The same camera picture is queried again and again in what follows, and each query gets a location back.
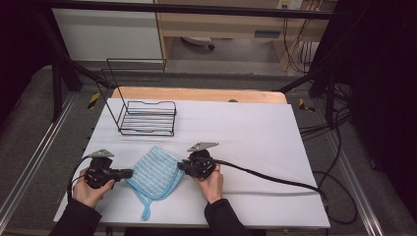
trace white desk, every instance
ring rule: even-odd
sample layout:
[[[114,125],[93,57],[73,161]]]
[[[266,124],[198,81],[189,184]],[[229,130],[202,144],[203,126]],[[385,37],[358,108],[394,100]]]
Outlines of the white desk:
[[[113,110],[121,99],[108,100]],[[112,168],[131,168],[153,145],[190,154],[196,142],[219,142],[209,149],[223,159],[266,175],[316,186],[290,105],[175,100],[174,137],[122,136],[104,108],[86,154],[101,148],[115,153]],[[87,160],[81,168],[89,165]],[[246,172],[222,166],[224,197],[243,224],[250,228],[329,227],[320,196],[310,190],[269,182]],[[54,221],[61,216],[59,207]],[[143,204],[125,182],[117,183],[96,209],[109,226],[207,227],[206,205],[197,184],[184,176],[172,194],[150,205],[150,218],[141,219]]]

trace blue cloth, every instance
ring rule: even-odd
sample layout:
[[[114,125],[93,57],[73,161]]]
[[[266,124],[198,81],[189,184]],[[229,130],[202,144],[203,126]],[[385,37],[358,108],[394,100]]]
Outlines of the blue cloth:
[[[135,164],[132,178],[126,181],[145,206],[143,220],[150,217],[150,204],[168,197],[180,182],[184,171],[178,169],[178,161],[167,151],[153,147]]]

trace gray floor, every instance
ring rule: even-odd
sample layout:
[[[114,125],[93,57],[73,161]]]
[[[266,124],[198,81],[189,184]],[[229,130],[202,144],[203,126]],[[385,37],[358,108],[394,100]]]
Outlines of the gray floor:
[[[163,81],[141,82],[139,86],[271,90],[281,88],[296,78],[280,71],[276,56],[270,53],[271,43],[267,41],[215,39],[214,43],[215,50],[209,51],[177,38]],[[50,78],[49,70],[39,71],[33,76],[20,105],[0,128],[1,163],[6,167],[0,178],[2,212],[4,204],[10,200],[9,194],[51,124]],[[89,142],[89,136],[104,105],[100,99],[93,110],[87,109],[89,100],[97,89],[90,80],[83,81],[86,85],[81,92],[66,93],[74,98],[73,106],[12,217],[6,220],[8,224],[3,235],[47,235],[48,230],[53,227],[52,218],[58,208],[57,201],[65,192],[70,171],[83,154],[83,148]],[[309,98],[306,93],[308,88],[309,84],[305,84],[286,95],[288,102],[293,105],[299,127],[323,123],[319,112],[299,109],[299,98],[303,98],[308,106],[323,104],[320,98]],[[342,149],[384,235],[417,235],[416,223],[396,195],[386,174],[371,168],[355,124],[345,123],[340,131]],[[309,140],[305,142],[305,148],[312,169],[327,170],[334,159],[330,136],[322,135]],[[347,179],[339,165],[336,165],[331,174],[347,186]],[[329,198],[330,215],[337,219],[349,219],[353,214],[352,203],[340,188],[333,182],[326,181],[324,190]],[[359,216],[349,225],[331,221],[330,235],[372,235],[368,233],[363,217]],[[324,231],[276,229],[269,230],[268,235],[324,235]]]

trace left hand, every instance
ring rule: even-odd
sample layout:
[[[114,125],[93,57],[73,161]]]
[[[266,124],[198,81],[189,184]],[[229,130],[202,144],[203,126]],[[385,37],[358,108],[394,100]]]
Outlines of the left hand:
[[[80,171],[81,177],[78,179],[77,184],[74,186],[73,199],[88,207],[95,208],[97,203],[103,198],[104,194],[111,190],[115,181],[110,180],[101,188],[93,189],[87,184],[86,179],[84,178],[86,173],[87,168]]]

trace human hand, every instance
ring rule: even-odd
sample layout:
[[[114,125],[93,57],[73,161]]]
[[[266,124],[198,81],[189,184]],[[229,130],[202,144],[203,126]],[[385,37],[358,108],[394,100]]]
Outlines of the human hand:
[[[210,204],[220,200],[223,196],[223,175],[220,165],[216,164],[214,171],[207,179],[193,178],[199,184],[203,197]]]
[[[98,201],[100,201],[103,198],[104,194],[111,190],[115,181],[110,180],[101,188],[93,189],[87,184],[86,179],[84,178],[86,173],[87,168],[80,171],[80,178],[78,179],[77,184],[73,188],[73,199],[88,207],[95,208]]]

